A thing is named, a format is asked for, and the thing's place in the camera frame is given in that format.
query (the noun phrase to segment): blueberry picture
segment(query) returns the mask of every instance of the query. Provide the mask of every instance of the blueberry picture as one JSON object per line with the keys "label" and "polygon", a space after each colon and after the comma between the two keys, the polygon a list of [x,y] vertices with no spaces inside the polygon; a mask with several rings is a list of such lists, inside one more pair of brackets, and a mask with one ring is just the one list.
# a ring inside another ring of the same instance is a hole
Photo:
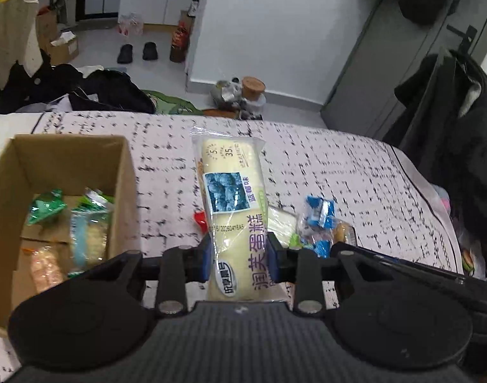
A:
{"label": "blueberry picture", "polygon": [[239,172],[212,172],[205,180],[214,213],[250,208]]}

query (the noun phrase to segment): gray door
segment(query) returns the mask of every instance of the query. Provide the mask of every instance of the gray door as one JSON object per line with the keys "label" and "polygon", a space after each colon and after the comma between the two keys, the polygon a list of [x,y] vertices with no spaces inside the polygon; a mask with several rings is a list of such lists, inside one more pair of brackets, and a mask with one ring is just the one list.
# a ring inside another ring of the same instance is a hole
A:
{"label": "gray door", "polygon": [[383,0],[370,20],[346,70],[322,108],[327,128],[382,138],[404,107],[393,90],[411,76],[429,52],[440,46],[458,48],[461,37],[447,25],[465,32],[487,21],[487,0],[448,0],[436,24],[419,27],[401,15],[397,1]]}

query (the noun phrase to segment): tablecloth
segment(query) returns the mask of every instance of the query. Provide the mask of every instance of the tablecloth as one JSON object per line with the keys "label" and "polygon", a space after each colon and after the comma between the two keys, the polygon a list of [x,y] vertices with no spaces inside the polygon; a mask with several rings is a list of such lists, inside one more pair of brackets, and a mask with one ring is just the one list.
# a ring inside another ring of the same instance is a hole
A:
{"label": "tablecloth", "polygon": [[[189,136],[193,126],[266,142],[260,158],[271,205],[299,212],[309,194],[334,198],[337,216],[354,225],[359,246],[462,273],[456,236],[436,192],[400,151],[380,141],[276,122],[125,112],[45,113],[34,132],[127,137],[141,249],[160,256],[201,239],[192,218],[203,207]],[[144,304],[152,305],[156,285],[147,284]],[[333,286],[324,283],[324,289],[328,306],[336,306]],[[206,289],[188,284],[187,294],[192,305]],[[0,362],[14,364],[7,347],[0,341]]]}

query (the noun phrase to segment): oval logo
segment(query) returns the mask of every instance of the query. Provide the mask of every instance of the oval logo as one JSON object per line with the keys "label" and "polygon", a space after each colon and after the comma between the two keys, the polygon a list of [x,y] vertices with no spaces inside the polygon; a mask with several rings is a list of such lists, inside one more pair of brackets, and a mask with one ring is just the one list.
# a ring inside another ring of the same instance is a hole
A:
{"label": "oval logo", "polygon": [[231,265],[222,259],[215,261],[215,278],[223,295],[233,297],[236,294],[236,277]]}

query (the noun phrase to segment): pair of black shoes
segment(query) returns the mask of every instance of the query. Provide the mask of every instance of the pair of black shoes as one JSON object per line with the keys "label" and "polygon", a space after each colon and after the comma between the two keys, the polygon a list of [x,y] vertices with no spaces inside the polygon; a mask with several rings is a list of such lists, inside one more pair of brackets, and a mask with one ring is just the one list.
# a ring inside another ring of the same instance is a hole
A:
{"label": "pair of black shoes", "polygon": [[[132,63],[134,61],[134,56],[132,51],[133,51],[133,46],[131,44],[122,45],[119,51],[119,55],[117,57],[117,62],[123,65]],[[155,43],[153,42],[145,43],[145,48],[142,51],[142,59],[143,60],[158,59],[157,45]]]}

